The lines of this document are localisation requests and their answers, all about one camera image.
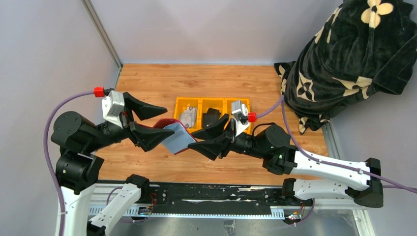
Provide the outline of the white cards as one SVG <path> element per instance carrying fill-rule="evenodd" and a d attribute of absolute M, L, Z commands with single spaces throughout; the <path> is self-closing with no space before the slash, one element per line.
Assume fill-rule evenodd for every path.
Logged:
<path fill-rule="evenodd" d="M 188 149 L 188 145 L 195 143 L 196 140 L 180 122 L 175 122 L 165 126 L 163 129 L 174 131 L 174 134 L 166 138 L 162 145 L 171 153 L 178 154 Z"/>

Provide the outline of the red leather card holder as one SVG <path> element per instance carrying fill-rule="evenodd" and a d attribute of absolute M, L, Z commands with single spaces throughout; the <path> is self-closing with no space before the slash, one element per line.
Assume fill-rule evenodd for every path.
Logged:
<path fill-rule="evenodd" d="M 196 143 L 196 139 L 188 132 L 180 120 L 163 118 L 156 122 L 153 128 L 161 128 L 174 131 L 174 134 L 165 139 L 161 144 L 171 153 L 177 155 L 188 149 L 189 144 Z"/>

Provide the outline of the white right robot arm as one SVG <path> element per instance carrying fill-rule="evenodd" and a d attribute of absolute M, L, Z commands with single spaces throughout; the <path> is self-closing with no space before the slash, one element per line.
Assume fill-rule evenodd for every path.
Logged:
<path fill-rule="evenodd" d="M 362 207 L 384 205 L 381 163 L 343 161 L 317 155 L 291 145 L 290 135 L 275 123 L 258 134 L 238 130 L 238 121 L 222 116 L 214 124 L 193 132 L 188 147 L 210 160 L 235 152 L 262 160 L 275 175 L 289 175 L 282 184 L 281 199 L 287 205 L 309 199 L 351 199 Z"/>

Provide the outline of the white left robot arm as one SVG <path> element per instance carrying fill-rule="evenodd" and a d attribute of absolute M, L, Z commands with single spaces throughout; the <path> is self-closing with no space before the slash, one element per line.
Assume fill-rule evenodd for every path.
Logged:
<path fill-rule="evenodd" d="M 94 124 L 77 112 L 57 115 L 54 109 L 44 130 L 44 154 L 48 166 L 52 162 L 48 143 L 60 148 L 55 167 L 50 167 L 59 199 L 56 235 L 108 236 L 126 211 L 136 202 L 146 203 L 152 213 L 158 195 L 146 177 L 132 174 L 119 188 L 118 194 L 95 217 L 89 218 L 90 201 L 104 160 L 95 152 L 129 139 L 143 151 L 150 151 L 173 135 L 172 130 L 140 125 L 167 112 L 160 106 L 145 103 L 127 92 L 96 87 L 88 91 L 102 100 L 104 121 Z"/>

